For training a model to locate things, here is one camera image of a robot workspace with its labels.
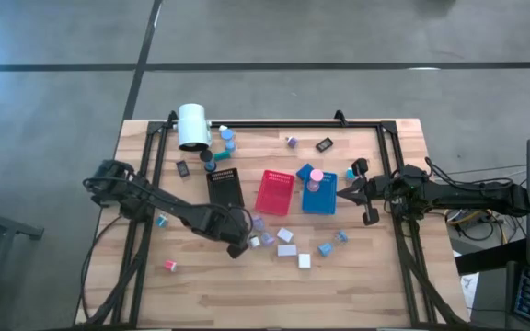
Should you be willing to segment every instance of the blue bottle cap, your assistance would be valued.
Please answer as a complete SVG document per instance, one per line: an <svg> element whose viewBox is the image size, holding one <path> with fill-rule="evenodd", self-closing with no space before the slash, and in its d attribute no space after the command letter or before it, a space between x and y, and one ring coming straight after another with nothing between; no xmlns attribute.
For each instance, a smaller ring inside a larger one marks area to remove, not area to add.
<svg viewBox="0 0 530 331"><path fill-rule="evenodd" d="M226 148L226 151L233 152L236 149L235 142L233 142L233 141L226 142L225 143L225 148Z"/></svg>
<svg viewBox="0 0 530 331"><path fill-rule="evenodd" d="M232 130L230 130L230 129L226 129L226 130L220 132L220 136L224 140L231 140L232 137L235 136L235 133Z"/></svg>

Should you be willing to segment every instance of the blue plastic container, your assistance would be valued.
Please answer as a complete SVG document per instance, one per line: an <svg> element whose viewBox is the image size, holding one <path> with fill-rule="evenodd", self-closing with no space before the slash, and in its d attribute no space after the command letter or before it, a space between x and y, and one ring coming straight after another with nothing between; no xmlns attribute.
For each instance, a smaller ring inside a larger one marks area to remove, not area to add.
<svg viewBox="0 0 530 331"><path fill-rule="evenodd" d="M316 192L308 190L308 180L310 177L307 177L304 183L302 211L334 215L337 209L337 174L324 173L324 177L320 181L320 188Z"/></svg>

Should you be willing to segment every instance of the gray floor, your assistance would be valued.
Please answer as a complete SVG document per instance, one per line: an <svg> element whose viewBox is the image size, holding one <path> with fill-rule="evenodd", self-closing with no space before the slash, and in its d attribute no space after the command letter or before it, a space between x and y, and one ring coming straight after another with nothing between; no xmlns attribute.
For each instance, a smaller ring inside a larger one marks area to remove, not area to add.
<svg viewBox="0 0 530 331"><path fill-rule="evenodd" d="M136 63L151 5L0 0L0 64ZM506 61L530 61L530 0L171 0L148 60ZM99 213L81 180L112 156L132 78L0 73L0 214L46 228L42 241L14 246L0 280L0 326L72 323ZM186 102L214 119L328 118L335 109L351 118L418 117L433 161L447 171L523 164L530 137L527 69L147 72L133 117L165 118ZM520 181L521 170L459 178ZM496 306L488 287L480 286L477 306Z"/></svg>

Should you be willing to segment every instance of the red basket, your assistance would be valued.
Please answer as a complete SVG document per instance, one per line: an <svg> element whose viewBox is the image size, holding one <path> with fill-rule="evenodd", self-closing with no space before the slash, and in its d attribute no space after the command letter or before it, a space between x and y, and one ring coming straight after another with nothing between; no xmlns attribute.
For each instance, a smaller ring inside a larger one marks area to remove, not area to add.
<svg viewBox="0 0 530 331"><path fill-rule="evenodd" d="M294 175L265 170L255 209L260 212L285 216L290 210L293 194Z"/></svg>

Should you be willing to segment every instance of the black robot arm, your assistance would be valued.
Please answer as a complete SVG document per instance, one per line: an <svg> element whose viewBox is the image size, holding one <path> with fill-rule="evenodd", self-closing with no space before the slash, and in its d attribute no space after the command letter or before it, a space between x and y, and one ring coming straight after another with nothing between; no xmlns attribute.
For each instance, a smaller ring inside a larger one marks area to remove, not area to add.
<svg viewBox="0 0 530 331"><path fill-rule="evenodd" d="M453 181L428 158L427 164L440 171L444 184L431 181L430 174L414 165L405 165L391 177L376 176L366 180L364 173L355 171L363 168L361 164L366 164L366 161L359 159L352 166L353 172L360 177L337 195L358 205L369 204L370 200L386 200L392 203L392 212L403 220L420 220L424 213L433 209L489 209L515 217L530 213L526 189L513 182Z"/></svg>
<svg viewBox="0 0 530 331"><path fill-rule="evenodd" d="M183 225L195 234L230 244L226 251L232 258L237 258L248 248L247 237L251 229L240 208L190 204L153 187L145 177L135 175L129 164L105 160L94 177L84 180L84 185L87 191L93 193L91 199L97 204L103 206L109 201L118 202L120 214L125 218L140 219L149 208L156 207L179 217Z"/></svg>

